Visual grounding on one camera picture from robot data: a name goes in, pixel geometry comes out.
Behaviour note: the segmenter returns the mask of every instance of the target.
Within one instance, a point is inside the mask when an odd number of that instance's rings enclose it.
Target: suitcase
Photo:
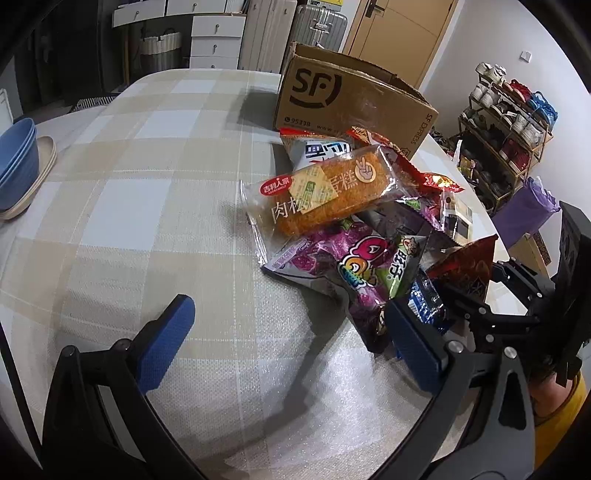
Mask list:
[[[314,5],[300,5],[295,14],[288,45],[296,41],[339,51],[347,27],[346,16]]]

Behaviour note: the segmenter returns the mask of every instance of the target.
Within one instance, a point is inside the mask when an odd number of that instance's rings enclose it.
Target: white shoe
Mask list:
[[[488,90],[488,87],[478,83],[478,85],[476,85],[476,87],[474,88],[474,90],[472,90],[472,93],[470,94],[470,96],[472,98],[474,98],[474,100],[479,101],[482,96],[486,93],[486,91]]]
[[[505,81],[505,75],[507,71],[503,67],[499,67],[495,65],[486,71],[484,76],[489,79],[492,83],[496,83],[497,85],[503,85]]]
[[[527,124],[527,126],[521,132],[521,138],[523,138],[523,140],[525,140],[525,142],[531,148],[535,148],[538,146],[538,144],[540,143],[540,140],[542,139],[542,135],[543,135],[543,133],[540,132],[534,126],[534,124],[531,124],[531,123]]]
[[[480,104],[489,108],[492,105],[496,105],[500,99],[501,97],[498,93],[495,93],[493,90],[488,89],[488,91],[480,99]]]
[[[491,64],[490,63],[484,63],[483,61],[480,62],[478,64],[478,67],[476,67],[476,71],[480,74],[480,75],[484,75],[489,69],[491,68]]]
[[[515,117],[515,120],[513,121],[513,125],[511,125],[511,129],[515,133],[520,134],[526,125],[527,125],[527,118],[525,118],[523,115],[518,113],[517,117]]]

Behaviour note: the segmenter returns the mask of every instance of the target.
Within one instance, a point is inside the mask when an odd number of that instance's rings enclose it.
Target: screw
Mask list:
[[[117,340],[115,342],[115,350],[125,351],[131,346],[131,340],[128,338],[122,338],[121,340]]]
[[[72,356],[72,355],[74,355],[75,351],[76,351],[76,349],[73,346],[68,345],[63,348],[63,350],[61,351],[61,354],[62,354],[62,356]]]
[[[508,356],[511,359],[512,358],[516,358],[517,357],[517,350],[515,350],[511,346],[506,346],[505,347],[505,355]]]
[[[461,342],[457,340],[452,340],[447,344],[447,349],[453,353],[462,353],[464,351],[464,346]]]

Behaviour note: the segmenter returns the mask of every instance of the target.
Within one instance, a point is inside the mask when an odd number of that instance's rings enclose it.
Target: sf express box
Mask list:
[[[366,61],[293,42],[286,65],[276,129],[339,135],[351,127],[367,128],[411,158],[437,119],[418,91]]]

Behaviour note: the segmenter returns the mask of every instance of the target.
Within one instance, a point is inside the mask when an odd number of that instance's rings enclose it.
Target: purple bag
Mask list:
[[[559,210],[556,199],[541,181],[527,177],[523,188],[492,218],[492,223],[505,247],[510,248],[525,233],[536,233]]]

